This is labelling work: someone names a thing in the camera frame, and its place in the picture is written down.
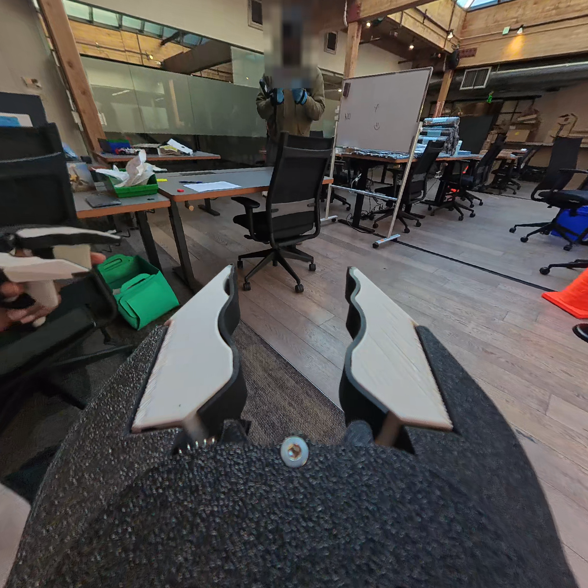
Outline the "white air vent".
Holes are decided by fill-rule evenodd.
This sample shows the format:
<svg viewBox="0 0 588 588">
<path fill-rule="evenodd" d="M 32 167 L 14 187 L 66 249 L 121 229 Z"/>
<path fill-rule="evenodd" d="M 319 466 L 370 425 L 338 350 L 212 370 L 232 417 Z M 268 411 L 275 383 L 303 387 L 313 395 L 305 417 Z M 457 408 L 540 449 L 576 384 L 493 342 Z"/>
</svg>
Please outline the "white air vent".
<svg viewBox="0 0 588 588">
<path fill-rule="evenodd" d="M 488 83 L 491 72 L 491 67 L 465 70 L 460 83 L 460 90 L 484 89 Z"/>
</svg>

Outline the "wooden post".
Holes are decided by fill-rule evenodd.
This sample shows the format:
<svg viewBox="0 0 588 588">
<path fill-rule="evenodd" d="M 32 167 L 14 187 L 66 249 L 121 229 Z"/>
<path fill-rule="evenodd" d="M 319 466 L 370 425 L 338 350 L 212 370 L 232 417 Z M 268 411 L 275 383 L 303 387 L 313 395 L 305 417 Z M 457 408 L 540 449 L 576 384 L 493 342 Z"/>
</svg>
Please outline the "wooden post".
<svg viewBox="0 0 588 588">
<path fill-rule="evenodd" d="M 38 1 L 53 48 L 79 115 L 92 154 L 106 138 L 92 90 L 62 1 Z"/>
</svg>

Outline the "black mesh office chair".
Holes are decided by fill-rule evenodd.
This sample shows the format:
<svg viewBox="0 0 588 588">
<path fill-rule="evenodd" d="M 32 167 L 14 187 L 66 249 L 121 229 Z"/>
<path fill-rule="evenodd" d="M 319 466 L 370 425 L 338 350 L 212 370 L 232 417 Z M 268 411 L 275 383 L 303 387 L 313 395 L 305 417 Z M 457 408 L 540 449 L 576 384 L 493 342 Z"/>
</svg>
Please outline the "black mesh office chair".
<svg viewBox="0 0 588 588">
<path fill-rule="evenodd" d="M 55 123 L 1 128 L 1 227 L 30 224 L 78 225 Z"/>
</svg>

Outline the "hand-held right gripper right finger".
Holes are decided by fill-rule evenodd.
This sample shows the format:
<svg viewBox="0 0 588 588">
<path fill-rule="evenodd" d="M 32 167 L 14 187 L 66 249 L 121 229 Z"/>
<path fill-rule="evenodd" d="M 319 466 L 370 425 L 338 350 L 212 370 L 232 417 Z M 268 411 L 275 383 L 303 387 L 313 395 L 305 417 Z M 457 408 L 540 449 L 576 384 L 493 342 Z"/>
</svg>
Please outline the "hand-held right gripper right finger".
<svg viewBox="0 0 588 588">
<path fill-rule="evenodd" d="M 452 432 L 418 324 L 358 268 L 346 274 L 346 328 L 339 402 L 347 424 L 363 421 L 376 444 L 395 446 L 405 427 Z"/>
</svg>

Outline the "stack of grey packets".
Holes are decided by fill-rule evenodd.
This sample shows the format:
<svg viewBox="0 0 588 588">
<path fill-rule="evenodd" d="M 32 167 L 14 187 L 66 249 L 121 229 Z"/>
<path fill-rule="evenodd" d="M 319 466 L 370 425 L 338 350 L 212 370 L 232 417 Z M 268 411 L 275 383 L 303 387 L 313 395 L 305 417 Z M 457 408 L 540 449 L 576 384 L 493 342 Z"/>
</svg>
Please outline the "stack of grey packets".
<svg viewBox="0 0 588 588">
<path fill-rule="evenodd" d="M 427 145 L 431 142 L 443 142 L 442 153 L 454 156 L 459 151 L 459 116 L 431 117 L 424 119 L 417 142 Z"/>
</svg>

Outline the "orange traffic cone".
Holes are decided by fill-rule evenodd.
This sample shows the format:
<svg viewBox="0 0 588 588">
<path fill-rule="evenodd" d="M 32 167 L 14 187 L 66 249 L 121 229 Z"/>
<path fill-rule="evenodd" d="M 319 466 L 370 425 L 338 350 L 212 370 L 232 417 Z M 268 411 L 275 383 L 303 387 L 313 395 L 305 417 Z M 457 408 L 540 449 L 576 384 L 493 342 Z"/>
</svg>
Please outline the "orange traffic cone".
<svg viewBox="0 0 588 588">
<path fill-rule="evenodd" d="M 587 272 L 559 292 L 544 292 L 541 297 L 577 319 L 587 319 Z"/>
</svg>

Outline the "green gift box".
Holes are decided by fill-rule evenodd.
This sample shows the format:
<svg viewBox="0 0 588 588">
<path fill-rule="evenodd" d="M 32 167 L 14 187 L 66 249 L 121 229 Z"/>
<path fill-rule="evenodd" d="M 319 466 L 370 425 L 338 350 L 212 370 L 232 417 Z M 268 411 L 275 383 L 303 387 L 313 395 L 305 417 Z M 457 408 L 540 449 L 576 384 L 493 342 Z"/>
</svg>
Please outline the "green gift box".
<svg viewBox="0 0 588 588">
<path fill-rule="evenodd" d="M 141 330 L 180 306 L 173 289 L 159 271 L 132 277 L 114 289 L 113 295 L 120 315 L 135 330 Z"/>
<path fill-rule="evenodd" d="M 118 295 L 125 283 L 140 275 L 156 275 L 160 272 L 156 266 L 142 256 L 114 254 L 96 267 L 114 295 Z"/>
</svg>

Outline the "stack of cardboard boxes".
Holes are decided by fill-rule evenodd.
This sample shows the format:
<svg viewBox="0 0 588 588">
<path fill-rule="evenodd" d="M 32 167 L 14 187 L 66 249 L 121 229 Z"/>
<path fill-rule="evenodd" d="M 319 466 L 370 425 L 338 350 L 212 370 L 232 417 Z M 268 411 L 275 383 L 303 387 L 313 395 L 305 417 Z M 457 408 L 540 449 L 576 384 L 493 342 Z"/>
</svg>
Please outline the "stack of cardboard boxes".
<svg viewBox="0 0 588 588">
<path fill-rule="evenodd" d="M 587 142 L 587 127 L 574 114 L 545 114 L 530 107 L 523 112 L 497 116 L 490 133 L 504 135 L 507 142 L 547 143 L 557 137 L 581 138 Z"/>
</svg>

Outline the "crumpled white tissue paper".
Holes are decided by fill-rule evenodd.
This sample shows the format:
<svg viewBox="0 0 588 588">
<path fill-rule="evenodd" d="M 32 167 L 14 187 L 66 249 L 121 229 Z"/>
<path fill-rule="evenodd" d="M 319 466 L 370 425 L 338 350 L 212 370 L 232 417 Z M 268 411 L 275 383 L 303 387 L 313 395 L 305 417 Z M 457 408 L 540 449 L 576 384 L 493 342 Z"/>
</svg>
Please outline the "crumpled white tissue paper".
<svg viewBox="0 0 588 588">
<path fill-rule="evenodd" d="M 111 181 L 115 189 L 126 187 L 143 186 L 148 183 L 152 176 L 157 172 L 165 170 L 147 161 L 147 154 L 144 149 L 140 149 L 137 154 L 126 163 L 123 170 L 113 166 L 111 169 L 96 168 L 96 174 L 100 174 Z"/>
</svg>

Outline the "white rolling whiteboard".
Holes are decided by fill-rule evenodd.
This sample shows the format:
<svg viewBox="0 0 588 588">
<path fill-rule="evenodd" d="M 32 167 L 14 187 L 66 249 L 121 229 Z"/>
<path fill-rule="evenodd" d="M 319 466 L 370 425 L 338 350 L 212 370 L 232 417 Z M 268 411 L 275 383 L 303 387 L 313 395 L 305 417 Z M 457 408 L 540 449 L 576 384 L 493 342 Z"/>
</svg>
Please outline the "white rolling whiteboard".
<svg viewBox="0 0 588 588">
<path fill-rule="evenodd" d="M 359 160 L 362 171 L 354 187 L 331 184 L 327 193 L 325 221 L 333 219 L 329 215 L 332 189 L 355 194 L 352 220 L 340 218 L 337 221 L 359 232 L 379 237 L 372 243 L 374 249 L 395 242 L 400 237 L 393 231 L 394 223 L 415 158 L 417 139 L 422 130 L 420 116 L 432 73 L 433 68 L 427 67 L 343 80 L 333 156 L 337 148 L 341 149 L 341 157 Z M 401 186 L 394 188 L 393 196 L 372 193 L 364 188 L 370 163 L 393 162 L 404 163 Z M 386 236 L 360 224 L 365 196 L 394 203 Z"/>
</svg>

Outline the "green plastic tray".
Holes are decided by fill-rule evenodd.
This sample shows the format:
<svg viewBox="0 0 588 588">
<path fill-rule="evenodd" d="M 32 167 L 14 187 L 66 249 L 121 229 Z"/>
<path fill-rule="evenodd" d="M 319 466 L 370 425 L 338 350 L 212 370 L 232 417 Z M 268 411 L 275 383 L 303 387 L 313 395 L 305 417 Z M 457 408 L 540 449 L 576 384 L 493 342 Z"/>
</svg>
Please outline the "green plastic tray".
<svg viewBox="0 0 588 588">
<path fill-rule="evenodd" d="M 133 179 L 124 169 L 95 168 L 93 172 L 98 179 L 104 181 L 107 192 L 120 199 L 150 196 L 158 192 L 158 180 L 155 173 L 150 176 L 140 174 L 137 179 Z"/>
</svg>

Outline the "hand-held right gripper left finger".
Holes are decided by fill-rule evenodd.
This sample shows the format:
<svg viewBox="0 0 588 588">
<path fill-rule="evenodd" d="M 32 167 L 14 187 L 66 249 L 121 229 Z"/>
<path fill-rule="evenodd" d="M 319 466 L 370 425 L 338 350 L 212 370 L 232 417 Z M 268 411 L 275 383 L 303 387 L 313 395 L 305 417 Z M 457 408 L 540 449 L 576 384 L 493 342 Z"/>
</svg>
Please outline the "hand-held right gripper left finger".
<svg viewBox="0 0 588 588">
<path fill-rule="evenodd" d="M 223 268 L 166 323 L 132 433 L 181 428 L 220 435 L 239 420 L 247 387 L 233 334 L 240 323 L 237 272 Z"/>
</svg>

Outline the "white paper sheet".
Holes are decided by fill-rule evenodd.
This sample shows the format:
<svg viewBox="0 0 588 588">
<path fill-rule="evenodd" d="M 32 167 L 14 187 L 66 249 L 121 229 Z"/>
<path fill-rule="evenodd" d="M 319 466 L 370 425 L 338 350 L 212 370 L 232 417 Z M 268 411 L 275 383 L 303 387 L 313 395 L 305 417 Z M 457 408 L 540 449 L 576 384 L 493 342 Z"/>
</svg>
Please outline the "white paper sheet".
<svg viewBox="0 0 588 588">
<path fill-rule="evenodd" d="M 236 189 L 242 188 L 242 186 L 240 186 L 240 185 L 236 185 L 234 183 L 226 182 L 226 181 L 214 181 L 214 182 L 182 181 L 181 184 L 185 189 L 192 190 L 192 191 L 197 192 L 199 194 L 207 193 L 207 192 L 219 192 L 219 191 L 225 191 L 225 190 L 236 190 Z"/>
</svg>

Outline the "grey standing desk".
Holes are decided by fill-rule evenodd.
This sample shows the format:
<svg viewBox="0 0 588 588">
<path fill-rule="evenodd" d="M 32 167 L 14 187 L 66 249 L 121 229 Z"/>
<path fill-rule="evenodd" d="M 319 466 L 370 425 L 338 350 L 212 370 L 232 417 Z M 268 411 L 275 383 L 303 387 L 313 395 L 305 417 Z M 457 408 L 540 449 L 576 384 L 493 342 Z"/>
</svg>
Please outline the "grey standing desk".
<svg viewBox="0 0 588 588">
<path fill-rule="evenodd" d="M 116 165 L 117 167 L 124 167 L 128 161 L 131 161 L 135 158 L 135 155 L 117 155 L 112 153 L 104 153 L 104 152 L 94 152 L 93 156 L 95 159 L 105 165 Z M 146 161 L 151 163 L 152 165 L 156 166 L 163 166 L 166 165 L 187 165 L 187 164 L 196 164 L 201 161 L 215 161 L 220 160 L 221 156 L 196 151 L 193 155 L 183 155 L 183 156 L 175 156 L 175 155 L 153 155 L 147 154 Z"/>
<path fill-rule="evenodd" d="M 88 202 L 91 196 L 106 198 L 108 205 L 101 208 L 92 207 Z M 167 197 L 161 194 L 154 194 L 120 199 L 115 198 L 104 190 L 94 190 L 73 193 L 73 198 L 77 218 L 79 219 L 117 217 L 123 214 L 133 214 L 148 261 L 159 270 L 162 270 L 148 220 L 148 211 L 159 209 L 169 210 L 171 201 Z"/>
<path fill-rule="evenodd" d="M 260 203 L 258 212 L 265 210 L 265 199 L 268 195 L 268 188 L 272 176 L 273 168 L 250 168 L 234 169 L 225 171 L 206 171 L 203 173 L 188 173 L 187 175 L 173 175 L 167 177 L 166 186 L 160 187 L 160 193 L 171 201 L 169 209 L 169 218 L 173 232 L 173 238 L 179 255 L 179 267 L 174 268 L 175 274 L 183 283 L 193 292 L 197 293 L 202 289 L 202 284 L 194 276 L 192 262 L 189 257 L 185 232 L 179 212 L 179 203 L 187 203 L 192 200 L 207 200 L 212 198 L 245 196 Z M 226 181 L 242 186 L 241 189 L 225 190 L 219 192 L 207 192 L 199 194 L 189 189 L 185 189 L 181 182 L 214 182 Z M 332 178 L 325 177 L 323 186 L 329 186 L 333 182 Z"/>
</svg>

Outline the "long wooden desk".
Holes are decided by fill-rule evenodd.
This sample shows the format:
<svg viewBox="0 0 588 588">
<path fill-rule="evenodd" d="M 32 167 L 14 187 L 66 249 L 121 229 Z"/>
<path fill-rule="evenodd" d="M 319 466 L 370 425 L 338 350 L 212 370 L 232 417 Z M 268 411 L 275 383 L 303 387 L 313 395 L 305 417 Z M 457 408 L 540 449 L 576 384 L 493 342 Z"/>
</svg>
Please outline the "long wooden desk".
<svg viewBox="0 0 588 588">
<path fill-rule="evenodd" d="M 395 164 L 399 165 L 399 168 L 394 168 L 392 170 L 393 173 L 393 183 L 394 183 L 394 173 L 400 171 L 401 173 L 401 189 L 404 188 L 405 183 L 408 179 L 410 167 L 412 163 L 416 162 L 416 157 L 410 156 L 407 153 L 395 153 L 395 152 L 381 152 L 381 151 L 373 151 L 373 150 L 354 150 L 354 151 L 344 151 L 341 155 L 342 158 L 348 159 L 350 164 L 357 164 L 359 166 L 360 175 L 357 177 L 356 185 L 352 183 L 348 187 L 340 187 L 338 185 L 332 184 L 333 188 L 343 189 L 351 194 L 356 195 L 355 200 L 355 207 L 353 209 L 353 214 L 348 219 L 340 218 L 337 220 L 338 223 L 344 224 L 349 226 L 357 231 L 368 233 L 368 234 L 375 234 L 375 230 L 377 228 L 373 227 L 376 219 L 374 217 L 374 213 L 363 213 L 363 205 L 364 205 L 364 198 L 374 199 L 376 201 L 385 201 L 390 200 L 392 202 L 396 202 L 397 199 L 394 197 L 384 196 L 376 194 L 375 191 L 366 190 L 366 185 L 368 182 L 368 172 L 371 168 L 377 167 L 378 165 L 383 165 L 383 174 L 386 175 L 387 167 L 389 165 Z M 479 155 L 474 155 L 471 153 L 459 153 L 457 156 L 445 156 L 442 153 L 437 157 L 436 164 L 445 164 L 447 165 L 448 162 L 455 163 L 460 160 L 469 160 L 469 159 L 480 159 Z M 420 202 L 416 203 L 424 203 L 427 206 L 432 205 L 434 200 L 427 200 L 425 196 L 428 192 L 428 188 L 426 188 L 426 193 L 424 194 L 423 199 Z M 396 215 L 399 210 L 400 203 L 397 203 L 393 206 L 393 215 L 389 217 L 391 219 L 390 230 L 393 230 L 394 223 L 396 221 Z M 386 207 L 379 211 L 380 215 L 386 212 Z"/>
</svg>

